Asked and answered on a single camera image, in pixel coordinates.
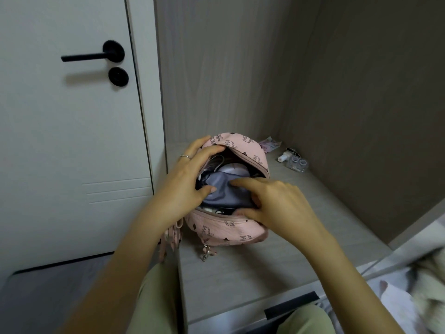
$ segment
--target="forearm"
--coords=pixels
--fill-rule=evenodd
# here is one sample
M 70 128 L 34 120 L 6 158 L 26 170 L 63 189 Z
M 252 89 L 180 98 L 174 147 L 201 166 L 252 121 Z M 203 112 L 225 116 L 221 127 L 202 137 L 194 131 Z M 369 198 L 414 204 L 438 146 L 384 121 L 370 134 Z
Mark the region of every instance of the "forearm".
M 304 255 L 315 270 L 344 332 L 403 334 L 335 238 L 326 232 L 320 242 Z
M 90 292 L 64 325 L 64 333 L 123 333 L 162 228 L 144 209 L 133 222 Z

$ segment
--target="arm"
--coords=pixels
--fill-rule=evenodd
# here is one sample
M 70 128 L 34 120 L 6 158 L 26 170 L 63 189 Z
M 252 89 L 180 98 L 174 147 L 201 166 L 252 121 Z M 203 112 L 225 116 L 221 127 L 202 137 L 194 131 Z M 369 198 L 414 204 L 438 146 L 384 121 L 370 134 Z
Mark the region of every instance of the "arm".
M 110 262 L 62 328 L 63 333 L 123 333 L 133 314 L 137 293 L 156 244 L 163 232 L 180 220 L 214 189 L 195 190 L 199 169 L 208 157 L 224 150 L 210 146 L 197 154 L 210 138 L 194 141 L 184 152 L 163 187 L 131 224 Z
M 345 333 L 403 334 L 296 186 L 264 178 L 236 179 L 231 183 L 250 190 L 259 206 L 239 209 L 236 214 L 269 227 L 308 259 Z

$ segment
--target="door frame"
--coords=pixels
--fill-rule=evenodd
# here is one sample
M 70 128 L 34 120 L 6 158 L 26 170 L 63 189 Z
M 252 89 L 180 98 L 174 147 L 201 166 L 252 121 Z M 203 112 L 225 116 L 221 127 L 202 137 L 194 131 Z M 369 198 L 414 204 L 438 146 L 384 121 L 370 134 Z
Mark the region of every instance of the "door frame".
M 153 193 L 156 193 L 167 175 L 167 166 L 154 0 L 125 0 L 125 4 Z

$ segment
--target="hand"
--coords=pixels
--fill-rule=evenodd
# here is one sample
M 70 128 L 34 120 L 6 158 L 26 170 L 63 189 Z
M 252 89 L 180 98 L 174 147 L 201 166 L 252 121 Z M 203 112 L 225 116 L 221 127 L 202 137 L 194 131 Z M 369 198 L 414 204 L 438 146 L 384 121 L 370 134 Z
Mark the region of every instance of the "hand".
M 149 219 L 159 223 L 161 232 L 199 206 L 205 197 L 216 190 L 210 185 L 195 190 L 196 178 L 201 167 L 209 157 L 225 149 L 222 145 L 213 145 L 198 153 L 198 149 L 209 139 L 210 136 L 205 136 L 188 146 L 183 154 L 192 159 L 179 158 L 175 168 L 167 175 L 161 189 L 156 192 L 144 209 L 149 213 Z
M 301 252 L 329 234 L 298 187 L 265 178 L 234 179 L 231 184 L 248 189 L 259 207 L 238 209 L 236 215 L 260 222 Z

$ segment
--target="green pants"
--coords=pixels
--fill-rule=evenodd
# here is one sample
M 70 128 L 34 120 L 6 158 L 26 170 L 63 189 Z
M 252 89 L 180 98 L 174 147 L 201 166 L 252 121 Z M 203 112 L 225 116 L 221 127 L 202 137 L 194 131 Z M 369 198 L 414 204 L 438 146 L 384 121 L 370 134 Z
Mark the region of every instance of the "green pants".
M 181 303 L 178 271 L 157 264 L 145 276 L 127 334 L 178 332 L 177 312 Z M 329 316 L 315 305 L 306 305 L 283 322 L 277 334 L 335 334 Z

